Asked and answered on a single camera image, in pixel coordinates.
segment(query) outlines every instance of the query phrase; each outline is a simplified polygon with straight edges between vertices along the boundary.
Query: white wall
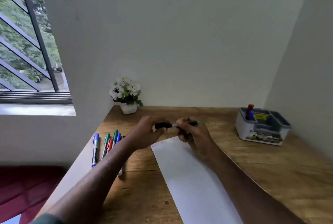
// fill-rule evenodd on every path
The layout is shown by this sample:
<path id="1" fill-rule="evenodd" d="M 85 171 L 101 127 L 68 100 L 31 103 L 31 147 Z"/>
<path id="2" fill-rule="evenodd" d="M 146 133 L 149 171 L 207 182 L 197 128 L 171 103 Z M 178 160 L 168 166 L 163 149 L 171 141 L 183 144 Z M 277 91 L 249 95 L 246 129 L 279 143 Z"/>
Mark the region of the white wall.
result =
<path id="1" fill-rule="evenodd" d="M 333 159 L 333 0 L 305 0 L 266 108 Z"/>
<path id="2" fill-rule="evenodd" d="M 98 0 L 114 74 L 152 106 L 262 107 L 303 0 Z"/>
<path id="3" fill-rule="evenodd" d="M 302 1 L 45 0 L 77 116 L 0 116 L 0 162 L 72 162 L 119 74 L 146 105 L 262 106 Z"/>

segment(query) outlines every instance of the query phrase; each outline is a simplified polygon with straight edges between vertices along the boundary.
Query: yellow sticker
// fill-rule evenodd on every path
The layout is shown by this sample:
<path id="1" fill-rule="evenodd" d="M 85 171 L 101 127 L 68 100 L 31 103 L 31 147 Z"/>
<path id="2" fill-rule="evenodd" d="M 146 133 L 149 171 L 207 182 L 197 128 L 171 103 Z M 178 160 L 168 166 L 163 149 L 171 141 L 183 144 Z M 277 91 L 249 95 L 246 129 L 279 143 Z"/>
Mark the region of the yellow sticker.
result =
<path id="1" fill-rule="evenodd" d="M 266 120 L 268 115 L 263 115 L 261 113 L 255 113 L 253 115 L 257 120 Z"/>

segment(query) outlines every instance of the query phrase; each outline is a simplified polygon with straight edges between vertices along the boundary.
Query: dark green sleeve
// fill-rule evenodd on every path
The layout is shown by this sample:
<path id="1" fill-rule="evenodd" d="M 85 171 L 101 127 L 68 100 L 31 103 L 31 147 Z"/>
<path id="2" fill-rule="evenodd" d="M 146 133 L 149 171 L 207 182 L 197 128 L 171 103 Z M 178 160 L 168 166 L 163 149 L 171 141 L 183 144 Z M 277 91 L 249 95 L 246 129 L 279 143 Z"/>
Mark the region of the dark green sleeve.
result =
<path id="1" fill-rule="evenodd" d="M 30 222 L 30 224 L 64 224 L 64 222 L 54 215 L 45 213 Z"/>

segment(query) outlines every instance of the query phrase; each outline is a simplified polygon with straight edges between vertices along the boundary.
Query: hand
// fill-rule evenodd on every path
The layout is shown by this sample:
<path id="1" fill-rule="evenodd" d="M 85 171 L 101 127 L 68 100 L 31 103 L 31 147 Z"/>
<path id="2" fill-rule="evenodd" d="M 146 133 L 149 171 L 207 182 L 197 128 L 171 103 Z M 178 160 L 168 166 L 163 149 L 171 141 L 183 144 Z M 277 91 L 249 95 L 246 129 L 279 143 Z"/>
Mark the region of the hand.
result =
<path id="1" fill-rule="evenodd" d="M 126 139 L 126 142 L 130 144 L 134 151 L 147 148 L 167 131 L 166 128 L 157 129 L 155 132 L 152 131 L 152 126 L 159 122 L 170 123 L 163 117 L 143 116 L 139 123 L 127 134 L 124 140 Z"/>
<path id="2" fill-rule="evenodd" d="M 201 122 L 196 126 L 187 122 L 197 121 L 194 117 L 186 117 L 177 120 L 178 137 L 181 141 L 187 142 L 198 159 L 206 163 L 209 167 L 214 165 L 222 154 L 220 148 L 211 138 L 206 125 Z"/>

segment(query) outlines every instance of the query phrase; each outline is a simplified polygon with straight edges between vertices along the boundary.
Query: wooden table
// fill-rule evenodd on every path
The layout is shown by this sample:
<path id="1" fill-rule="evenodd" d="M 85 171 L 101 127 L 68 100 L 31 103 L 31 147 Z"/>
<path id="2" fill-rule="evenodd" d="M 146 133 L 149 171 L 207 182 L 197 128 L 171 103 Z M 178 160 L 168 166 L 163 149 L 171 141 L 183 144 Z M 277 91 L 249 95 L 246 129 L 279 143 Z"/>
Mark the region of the wooden table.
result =
<path id="1" fill-rule="evenodd" d="M 101 144 L 116 129 L 126 135 L 143 115 L 164 116 L 173 122 L 192 115 L 205 121 L 218 146 L 275 199 L 306 223 L 333 223 L 333 165 L 300 138 L 290 134 L 281 147 L 240 140 L 234 126 L 236 108 L 143 107 L 123 115 L 114 106 L 96 131 Z M 175 135 L 175 129 L 170 129 L 160 140 Z M 90 170 L 91 158 L 92 140 L 39 214 Z M 125 180 L 115 180 L 99 223 L 182 223 L 150 147 L 129 158 Z"/>

